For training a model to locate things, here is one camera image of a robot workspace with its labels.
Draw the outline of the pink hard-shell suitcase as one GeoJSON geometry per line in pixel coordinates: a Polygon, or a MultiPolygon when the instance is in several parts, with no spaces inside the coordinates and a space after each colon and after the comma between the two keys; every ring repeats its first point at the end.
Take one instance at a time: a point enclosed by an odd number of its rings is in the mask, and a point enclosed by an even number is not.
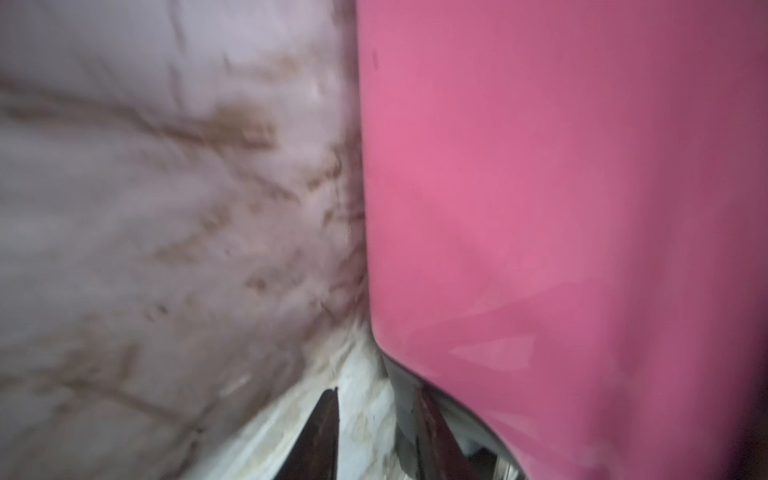
{"type": "Polygon", "coordinates": [[[360,1],[371,320],[420,477],[755,479],[763,1],[360,1]]]}

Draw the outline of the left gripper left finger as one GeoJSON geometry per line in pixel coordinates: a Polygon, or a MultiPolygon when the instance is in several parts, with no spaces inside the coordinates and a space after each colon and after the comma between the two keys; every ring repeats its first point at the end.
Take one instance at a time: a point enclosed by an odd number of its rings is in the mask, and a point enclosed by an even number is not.
{"type": "Polygon", "coordinates": [[[326,389],[274,480],[336,480],[339,426],[338,389],[326,389]]]}

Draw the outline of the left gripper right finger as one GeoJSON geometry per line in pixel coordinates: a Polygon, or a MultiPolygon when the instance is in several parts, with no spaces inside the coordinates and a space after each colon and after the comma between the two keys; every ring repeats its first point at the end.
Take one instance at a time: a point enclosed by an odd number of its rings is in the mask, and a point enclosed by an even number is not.
{"type": "Polygon", "coordinates": [[[437,403],[425,388],[416,389],[412,414],[416,432],[416,478],[475,480],[470,461],[462,453],[437,403]]]}

